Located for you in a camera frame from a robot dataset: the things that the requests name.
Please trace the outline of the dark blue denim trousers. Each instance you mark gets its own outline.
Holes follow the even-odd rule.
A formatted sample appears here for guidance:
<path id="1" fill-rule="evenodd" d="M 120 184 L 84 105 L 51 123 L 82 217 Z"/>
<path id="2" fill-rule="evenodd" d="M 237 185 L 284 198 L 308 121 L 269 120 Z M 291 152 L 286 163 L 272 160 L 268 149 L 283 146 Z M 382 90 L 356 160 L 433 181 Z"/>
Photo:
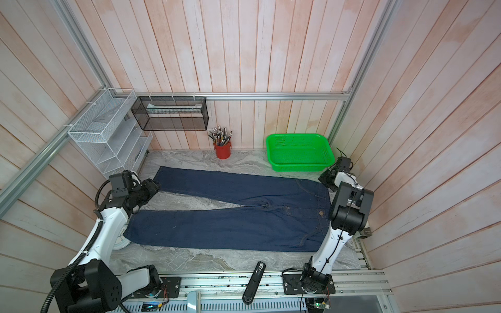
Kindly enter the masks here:
<path id="1" fill-rule="evenodd" d="M 125 237 L 133 243 L 188 249 L 315 252 L 329 228 L 330 194 L 307 179 L 160 167 L 163 192 L 233 203 L 194 211 L 141 210 Z"/>

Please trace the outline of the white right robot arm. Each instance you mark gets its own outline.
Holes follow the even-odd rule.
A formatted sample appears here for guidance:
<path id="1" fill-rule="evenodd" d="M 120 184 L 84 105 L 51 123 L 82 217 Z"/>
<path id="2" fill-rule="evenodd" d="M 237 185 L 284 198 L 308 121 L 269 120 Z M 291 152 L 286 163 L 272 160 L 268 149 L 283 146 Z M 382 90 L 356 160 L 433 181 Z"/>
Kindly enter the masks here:
<path id="1" fill-rule="evenodd" d="M 374 192 L 360 185 L 351 169 L 351 159 L 341 156 L 319 177 L 319 181 L 334 191 L 335 196 L 328 213 L 329 232 L 319 250 L 303 267 L 300 282 L 306 293 L 323 292 L 327 288 L 342 248 L 367 225 Z"/>

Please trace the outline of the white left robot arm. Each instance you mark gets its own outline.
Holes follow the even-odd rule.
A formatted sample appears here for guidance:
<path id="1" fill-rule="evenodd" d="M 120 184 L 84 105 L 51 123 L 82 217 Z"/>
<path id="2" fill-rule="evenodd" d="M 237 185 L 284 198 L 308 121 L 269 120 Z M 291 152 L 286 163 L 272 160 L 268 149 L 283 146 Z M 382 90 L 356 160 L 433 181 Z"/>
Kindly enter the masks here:
<path id="1" fill-rule="evenodd" d="M 41 307 L 48 312 L 56 302 L 60 312 L 109 312 L 140 292 L 158 295 L 163 282 L 155 266 L 143 266 L 124 275 L 108 267 L 113 247 L 134 209 L 146 205 L 159 186 L 152 179 L 140 180 L 130 170 L 111 175 L 111 189 L 103 200 L 95 198 L 95 225 L 79 253 L 68 266 L 51 276 L 49 291 Z"/>

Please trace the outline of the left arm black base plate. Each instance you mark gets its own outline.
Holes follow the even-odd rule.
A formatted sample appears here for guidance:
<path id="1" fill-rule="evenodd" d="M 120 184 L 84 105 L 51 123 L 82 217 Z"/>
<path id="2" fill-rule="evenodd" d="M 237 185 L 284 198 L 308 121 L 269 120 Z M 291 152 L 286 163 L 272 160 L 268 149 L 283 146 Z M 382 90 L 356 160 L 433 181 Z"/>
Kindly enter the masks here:
<path id="1" fill-rule="evenodd" d="M 179 297 L 181 288 L 180 276 L 161 276 L 160 280 L 162 284 L 160 287 L 159 298 L 174 299 Z"/>

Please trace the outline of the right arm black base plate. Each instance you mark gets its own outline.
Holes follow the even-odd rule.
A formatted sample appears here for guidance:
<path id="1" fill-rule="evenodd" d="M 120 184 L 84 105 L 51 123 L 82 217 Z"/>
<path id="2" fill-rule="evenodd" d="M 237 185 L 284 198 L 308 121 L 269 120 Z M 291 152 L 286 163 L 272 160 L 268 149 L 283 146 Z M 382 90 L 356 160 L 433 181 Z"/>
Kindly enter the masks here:
<path id="1" fill-rule="evenodd" d="M 332 280 L 325 286 L 309 277 L 302 278 L 299 273 L 284 273 L 283 290 L 286 295 L 332 295 L 336 293 L 336 289 Z"/>

